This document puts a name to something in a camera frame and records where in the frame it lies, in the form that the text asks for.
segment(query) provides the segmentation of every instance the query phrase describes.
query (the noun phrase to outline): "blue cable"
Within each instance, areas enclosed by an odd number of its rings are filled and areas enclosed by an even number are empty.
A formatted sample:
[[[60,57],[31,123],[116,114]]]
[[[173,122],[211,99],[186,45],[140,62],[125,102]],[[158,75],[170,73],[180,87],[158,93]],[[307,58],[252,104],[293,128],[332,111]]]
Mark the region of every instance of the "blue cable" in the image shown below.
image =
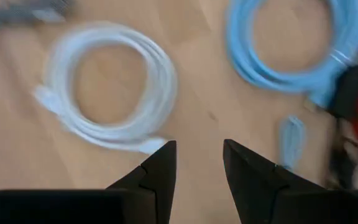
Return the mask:
[[[358,0],[329,0],[334,36],[331,51],[318,65],[300,73],[278,73],[261,62],[252,40],[255,12],[265,0],[233,0],[227,22],[227,48],[238,74],[261,88],[309,94],[325,108],[334,81],[358,58]]]
[[[280,128],[281,165],[293,171],[302,155],[306,136],[305,125],[296,116],[290,116]]]

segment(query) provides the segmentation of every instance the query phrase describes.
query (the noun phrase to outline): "coiled white cable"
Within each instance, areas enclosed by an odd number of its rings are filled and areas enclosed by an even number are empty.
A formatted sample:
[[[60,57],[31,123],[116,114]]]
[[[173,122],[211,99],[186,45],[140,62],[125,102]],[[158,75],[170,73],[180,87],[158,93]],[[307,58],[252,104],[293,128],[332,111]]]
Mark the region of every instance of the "coiled white cable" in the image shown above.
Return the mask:
[[[85,118],[73,98],[75,68],[81,57],[95,47],[124,44],[136,49],[145,59],[147,81],[135,111],[118,124],[97,124]],[[58,115],[71,132],[108,149],[152,154],[166,140],[150,137],[170,114],[177,94],[177,75],[169,56],[145,35],[110,22],[88,24],[64,36],[48,61],[46,84],[35,97]]]

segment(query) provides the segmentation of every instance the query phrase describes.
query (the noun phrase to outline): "cable coil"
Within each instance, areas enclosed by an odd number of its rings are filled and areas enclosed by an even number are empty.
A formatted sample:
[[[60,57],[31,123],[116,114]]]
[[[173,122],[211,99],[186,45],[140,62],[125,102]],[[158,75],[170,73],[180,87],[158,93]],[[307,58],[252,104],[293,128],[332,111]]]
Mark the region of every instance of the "cable coil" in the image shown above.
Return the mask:
[[[310,100],[326,107],[334,82],[358,59],[358,0],[329,0],[334,35],[331,50],[320,64],[300,73],[278,73],[261,62],[252,40],[254,17],[265,0],[233,0],[227,22],[228,54],[238,74],[249,83],[289,93],[309,94]]]
[[[135,111],[118,124],[97,124],[85,118],[73,99],[73,79],[81,57],[95,47],[123,44],[136,49],[145,59],[147,81]],[[131,28],[97,22],[64,36],[48,61],[46,85],[35,97],[71,132],[108,149],[152,154],[166,140],[150,137],[170,114],[177,94],[177,75],[169,56],[152,40]]]

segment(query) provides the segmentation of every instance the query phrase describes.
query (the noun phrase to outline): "wooden floor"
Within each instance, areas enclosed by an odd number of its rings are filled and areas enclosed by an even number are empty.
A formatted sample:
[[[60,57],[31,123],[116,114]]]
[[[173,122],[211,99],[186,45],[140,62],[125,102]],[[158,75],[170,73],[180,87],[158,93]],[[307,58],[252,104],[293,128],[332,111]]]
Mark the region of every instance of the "wooden floor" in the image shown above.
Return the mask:
[[[101,189],[146,159],[88,144],[34,100],[53,42],[71,27],[98,20],[138,29],[176,66],[177,103],[160,131],[178,142],[171,223],[239,223],[224,174],[223,140],[233,138],[278,162],[278,125],[290,114],[307,128],[296,173],[322,183],[331,118],[304,109],[303,96],[261,90],[239,78],[224,43],[228,5],[229,0],[80,0],[65,24],[0,29],[0,189]],[[321,1],[270,0],[255,21],[259,56],[277,70],[316,63],[330,35],[329,9]],[[94,121],[124,119],[142,93],[145,76],[135,51],[95,50],[78,69],[78,103]]]

